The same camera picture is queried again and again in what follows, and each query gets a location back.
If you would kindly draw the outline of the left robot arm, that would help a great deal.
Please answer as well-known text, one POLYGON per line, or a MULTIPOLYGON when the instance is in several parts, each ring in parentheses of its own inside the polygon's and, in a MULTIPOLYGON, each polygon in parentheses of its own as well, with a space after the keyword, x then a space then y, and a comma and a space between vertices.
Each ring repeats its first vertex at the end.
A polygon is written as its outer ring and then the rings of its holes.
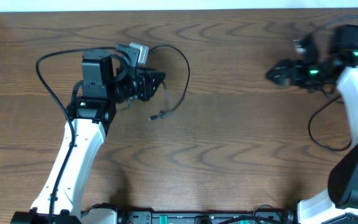
POLYGON ((135 98, 148 101, 165 79, 144 68, 148 47, 82 50, 83 79, 75 84, 68 106, 61 148, 50 175, 28 212, 16 212, 12 223, 119 223, 118 211, 97 205, 87 212, 81 203, 91 166, 116 115, 116 104, 135 98))

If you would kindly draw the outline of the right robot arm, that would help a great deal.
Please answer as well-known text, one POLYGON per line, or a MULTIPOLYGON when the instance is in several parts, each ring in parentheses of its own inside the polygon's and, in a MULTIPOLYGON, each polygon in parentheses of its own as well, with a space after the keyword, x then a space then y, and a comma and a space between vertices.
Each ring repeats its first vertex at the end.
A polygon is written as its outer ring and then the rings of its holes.
POLYGON ((298 223, 329 223, 358 218, 358 26, 341 25, 334 30, 329 56, 319 61, 312 34, 295 44, 302 60, 281 60, 267 72, 278 85, 322 90, 334 85, 346 109, 350 143, 348 153, 332 169, 326 190, 297 205, 298 223))

